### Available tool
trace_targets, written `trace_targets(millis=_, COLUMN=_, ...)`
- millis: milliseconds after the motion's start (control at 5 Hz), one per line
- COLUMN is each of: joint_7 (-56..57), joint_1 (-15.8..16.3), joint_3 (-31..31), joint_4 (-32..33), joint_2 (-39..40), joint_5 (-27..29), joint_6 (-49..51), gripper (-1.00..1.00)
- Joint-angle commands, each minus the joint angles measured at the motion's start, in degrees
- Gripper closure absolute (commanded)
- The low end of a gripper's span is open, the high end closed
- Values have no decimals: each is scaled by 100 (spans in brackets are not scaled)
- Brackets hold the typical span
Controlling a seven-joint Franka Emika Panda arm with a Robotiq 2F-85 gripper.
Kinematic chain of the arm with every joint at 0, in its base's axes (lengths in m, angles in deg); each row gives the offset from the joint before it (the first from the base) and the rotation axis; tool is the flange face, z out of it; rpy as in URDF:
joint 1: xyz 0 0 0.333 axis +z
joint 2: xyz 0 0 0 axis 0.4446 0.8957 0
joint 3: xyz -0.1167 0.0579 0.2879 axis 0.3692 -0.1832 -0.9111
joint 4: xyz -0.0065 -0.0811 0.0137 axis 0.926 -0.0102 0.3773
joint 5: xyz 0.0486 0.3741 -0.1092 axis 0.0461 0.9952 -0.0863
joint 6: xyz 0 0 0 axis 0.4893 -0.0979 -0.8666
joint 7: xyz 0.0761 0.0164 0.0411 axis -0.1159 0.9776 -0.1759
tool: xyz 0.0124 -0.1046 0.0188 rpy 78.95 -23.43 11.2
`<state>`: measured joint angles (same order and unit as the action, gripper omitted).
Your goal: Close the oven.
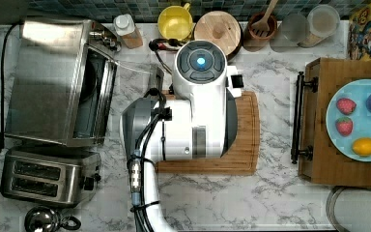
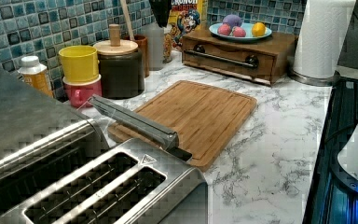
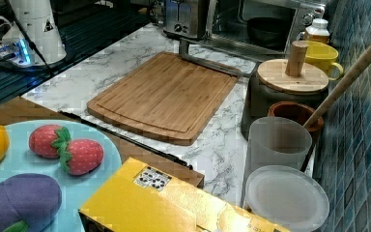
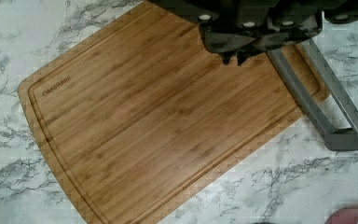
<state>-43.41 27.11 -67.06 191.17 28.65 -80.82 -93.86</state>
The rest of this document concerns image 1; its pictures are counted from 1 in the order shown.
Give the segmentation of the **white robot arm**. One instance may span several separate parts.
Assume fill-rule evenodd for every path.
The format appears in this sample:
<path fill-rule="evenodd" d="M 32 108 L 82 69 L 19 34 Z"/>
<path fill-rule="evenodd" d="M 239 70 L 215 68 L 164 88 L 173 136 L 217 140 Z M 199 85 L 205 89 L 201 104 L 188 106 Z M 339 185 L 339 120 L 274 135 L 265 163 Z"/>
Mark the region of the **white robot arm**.
<path fill-rule="evenodd" d="M 172 88 L 173 100 L 151 88 L 121 114 L 136 232 L 176 232 L 159 203 L 158 162 L 220 158 L 237 136 L 227 59 L 216 44 L 203 40 L 184 44 L 175 56 Z"/>

